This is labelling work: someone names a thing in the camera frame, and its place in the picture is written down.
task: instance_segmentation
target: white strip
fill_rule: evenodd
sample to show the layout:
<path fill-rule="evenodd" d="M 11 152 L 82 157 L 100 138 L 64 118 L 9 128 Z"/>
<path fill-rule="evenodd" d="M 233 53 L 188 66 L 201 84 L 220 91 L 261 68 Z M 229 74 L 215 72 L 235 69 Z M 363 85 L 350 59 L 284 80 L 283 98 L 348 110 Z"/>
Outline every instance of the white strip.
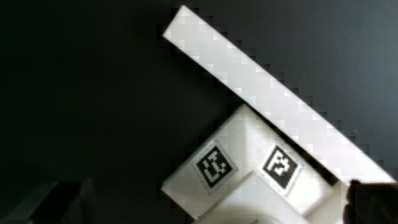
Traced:
<path fill-rule="evenodd" d="M 164 37 L 247 101 L 348 185 L 395 182 L 338 129 L 183 6 Z"/>

